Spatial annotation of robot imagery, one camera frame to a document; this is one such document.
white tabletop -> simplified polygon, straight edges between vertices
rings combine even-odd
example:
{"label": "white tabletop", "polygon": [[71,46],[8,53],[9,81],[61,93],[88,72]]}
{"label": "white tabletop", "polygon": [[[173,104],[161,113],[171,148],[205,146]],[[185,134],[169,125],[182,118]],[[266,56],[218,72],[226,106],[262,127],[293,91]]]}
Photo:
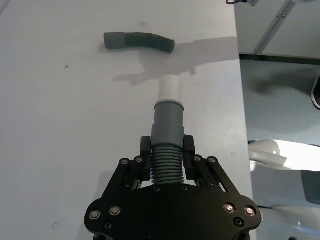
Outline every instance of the white tabletop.
{"label": "white tabletop", "polygon": [[[104,32],[174,39],[108,51]],[[224,0],[11,0],[0,16],[0,239],[90,240],[84,213],[151,134],[158,79],[185,133],[251,197],[234,9]]]}

gray hose segment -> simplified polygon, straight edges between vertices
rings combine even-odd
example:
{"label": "gray hose segment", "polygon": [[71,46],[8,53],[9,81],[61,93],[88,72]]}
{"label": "gray hose segment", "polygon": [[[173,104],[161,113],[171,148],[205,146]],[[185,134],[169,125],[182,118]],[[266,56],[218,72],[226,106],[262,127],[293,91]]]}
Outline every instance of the gray hose segment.
{"label": "gray hose segment", "polygon": [[147,47],[172,53],[175,48],[174,40],[145,32],[105,32],[103,38],[107,49]]}
{"label": "gray hose segment", "polygon": [[154,107],[152,126],[152,183],[180,184],[184,182],[182,148],[185,128],[184,108],[175,101],[162,101]]}

white plastic cap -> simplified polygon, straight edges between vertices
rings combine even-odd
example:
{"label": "white plastic cap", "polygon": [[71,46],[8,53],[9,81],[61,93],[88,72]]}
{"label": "white plastic cap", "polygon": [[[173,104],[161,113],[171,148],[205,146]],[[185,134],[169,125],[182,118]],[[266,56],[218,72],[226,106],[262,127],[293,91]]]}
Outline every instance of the white plastic cap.
{"label": "white plastic cap", "polygon": [[181,80],[176,75],[166,75],[159,80],[159,97],[157,103],[163,101],[181,102]]}

bolt head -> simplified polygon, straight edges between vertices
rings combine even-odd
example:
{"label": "bolt head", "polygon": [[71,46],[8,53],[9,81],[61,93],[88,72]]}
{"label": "bolt head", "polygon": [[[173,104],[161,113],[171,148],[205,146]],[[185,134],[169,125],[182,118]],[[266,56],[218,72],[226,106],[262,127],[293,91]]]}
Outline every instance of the bolt head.
{"label": "bolt head", "polygon": [[231,214],[231,213],[233,213],[235,211],[235,208],[230,204],[225,204],[224,205],[224,210],[226,210],[228,213]]}
{"label": "bolt head", "polygon": [[143,159],[142,159],[142,157],[137,156],[137,157],[135,158],[135,161],[136,161],[137,163],[141,163],[141,162],[143,161]]}
{"label": "bolt head", "polygon": [[215,162],[216,162],[216,159],[214,159],[213,157],[209,157],[209,158],[208,158],[208,161],[209,161],[210,163],[215,163]]}
{"label": "bolt head", "polygon": [[126,165],[128,164],[128,159],[121,159],[121,164]]}
{"label": "bolt head", "polygon": [[245,213],[248,214],[249,216],[254,216],[256,215],[255,211],[251,207],[246,207],[244,209]]}
{"label": "bolt head", "polygon": [[187,192],[188,191],[188,187],[187,186],[182,186],[181,187],[182,191]]}
{"label": "bolt head", "polygon": [[96,220],[100,218],[100,216],[101,216],[101,212],[99,210],[93,210],[92,212],[90,212],[89,219]]}
{"label": "bolt head", "polygon": [[106,230],[109,230],[109,229],[111,229],[112,228],[112,224],[111,224],[111,222],[107,222],[105,225],[104,225],[104,229],[106,229]]}
{"label": "bolt head", "polygon": [[197,162],[198,162],[198,161],[201,161],[201,157],[199,157],[199,156],[194,156],[193,159],[196,160]]}
{"label": "bolt head", "polygon": [[233,219],[233,223],[239,228],[245,225],[244,221],[240,217],[236,217],[235,219]]}
{"label": "bolt head", "polygon": [[119,206],[113,206],[113,207],[110,208],[110,211],[109,211],[111,216],[116,216],[120,212],[121,212],[121,208]]}

hose ribbing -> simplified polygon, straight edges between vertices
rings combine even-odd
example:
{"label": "hose ribbing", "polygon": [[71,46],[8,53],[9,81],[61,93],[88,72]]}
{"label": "hose ribbing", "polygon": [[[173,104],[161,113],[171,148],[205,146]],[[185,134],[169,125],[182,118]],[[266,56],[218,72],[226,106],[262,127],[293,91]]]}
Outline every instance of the hose ribbing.
{"label": "hose ribbing", "polygon": [[148,47],[172,53],[175,41],[163,36],[145,32],[129,32],[125,34],[127,47]]}
{"label": "hose ribbing", "polygon": [[151,177],[153,184],[181,184],[184,182],[182,152],[173,146],[152,149]]}

